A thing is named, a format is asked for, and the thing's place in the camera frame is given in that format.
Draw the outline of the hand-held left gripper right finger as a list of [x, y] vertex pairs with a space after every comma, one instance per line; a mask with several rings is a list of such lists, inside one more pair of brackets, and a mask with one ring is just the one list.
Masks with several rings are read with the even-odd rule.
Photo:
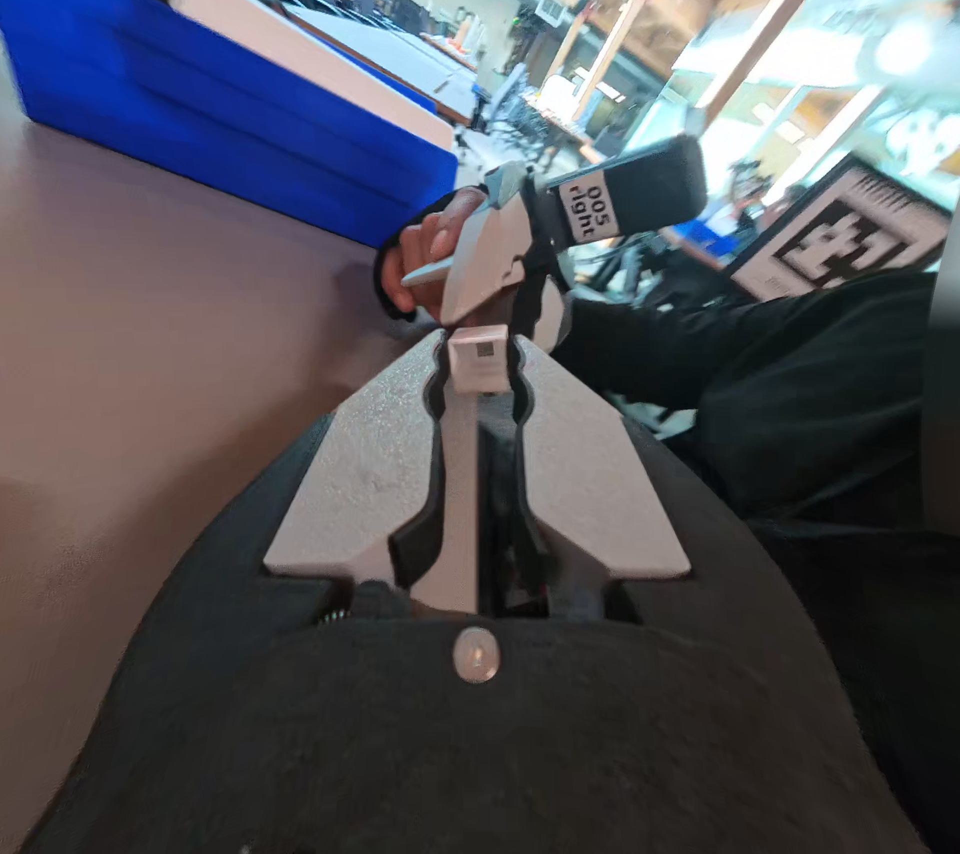
[[515, 340], [519, 500], [557, 585], [667, 582], [691, 563], [621, 414]]

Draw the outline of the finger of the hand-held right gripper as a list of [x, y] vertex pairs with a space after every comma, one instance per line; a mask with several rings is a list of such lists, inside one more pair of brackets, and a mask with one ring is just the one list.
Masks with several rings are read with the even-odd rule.
[[534, 307], [536, 311], [529, 340], [540, 351], [552, 353], [570, 332], [570, 293], [562, 291], [554, 277], [546, 277]]
[[463, 224], [446, 275], [439, 323], [456, 328], [467, 316], [525, 278], [523, 260], [533, 244], [521, 193], [499, 207], [487, 203]]

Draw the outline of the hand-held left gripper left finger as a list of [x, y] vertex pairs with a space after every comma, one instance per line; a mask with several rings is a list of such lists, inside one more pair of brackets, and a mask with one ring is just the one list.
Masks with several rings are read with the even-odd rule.
[[278, 576], [408, 582], [391, 538], [443, 506], [431, 332], [340, 404], [265, 554]]

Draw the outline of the small white cube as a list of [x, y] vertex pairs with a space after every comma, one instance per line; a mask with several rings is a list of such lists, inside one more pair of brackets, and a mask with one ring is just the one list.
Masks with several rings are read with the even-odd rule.
[[452, 332], [446, 349], [453, 391], [463, 396], [510, 392], [509, 344], [506, 324]]

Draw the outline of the white bottle with black cap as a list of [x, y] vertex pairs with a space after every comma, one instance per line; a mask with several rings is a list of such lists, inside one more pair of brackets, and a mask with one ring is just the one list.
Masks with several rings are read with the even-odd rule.
[[453, 152], [453, 129], [419, 91], [330, 44], [262, 0], [157, 1], [323, 91]]

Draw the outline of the blue plastic bin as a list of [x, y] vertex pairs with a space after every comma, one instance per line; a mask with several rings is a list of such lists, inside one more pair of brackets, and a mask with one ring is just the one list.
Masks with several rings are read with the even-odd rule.
[[159, 0], [1, 0], [32, 121], [378, 247], [458, 162]]

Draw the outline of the person's right forearm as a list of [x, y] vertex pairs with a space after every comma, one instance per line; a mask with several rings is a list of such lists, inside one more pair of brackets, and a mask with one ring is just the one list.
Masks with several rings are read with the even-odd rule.
[[662, 311], [570, 295], [564, 334], [551, 357], [598, 394], [697, 409], [790, 310], [786, 299]]

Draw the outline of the person's right hand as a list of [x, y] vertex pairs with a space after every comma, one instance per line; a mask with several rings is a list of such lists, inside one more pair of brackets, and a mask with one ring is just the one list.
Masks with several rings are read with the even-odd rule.
[[440, 320], [446, 282], [406, 287], [403, 278], [452, 257], [465, 222], [487, 197], [483, 186], [451, 191], [381, 246], [373, 265], [373, 286], [388, 318], [411, 321], [419, 309], [424, 309], [431, 318]]

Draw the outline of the black white marker board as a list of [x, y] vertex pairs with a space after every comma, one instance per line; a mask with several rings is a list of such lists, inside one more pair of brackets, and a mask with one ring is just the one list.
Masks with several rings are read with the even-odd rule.
[[953, 213], [847, 154], [738, 254], [725, 276], [756, 302], [939, 263]]

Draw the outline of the person's black clothing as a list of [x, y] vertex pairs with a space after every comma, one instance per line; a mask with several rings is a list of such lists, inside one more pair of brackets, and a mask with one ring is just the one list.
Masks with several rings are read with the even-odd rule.
[[958, 852], [958, 537], [927, 526], [923, 354], [937, 276], [679, 315], [705, 475], [794, 586], [877, 764]]

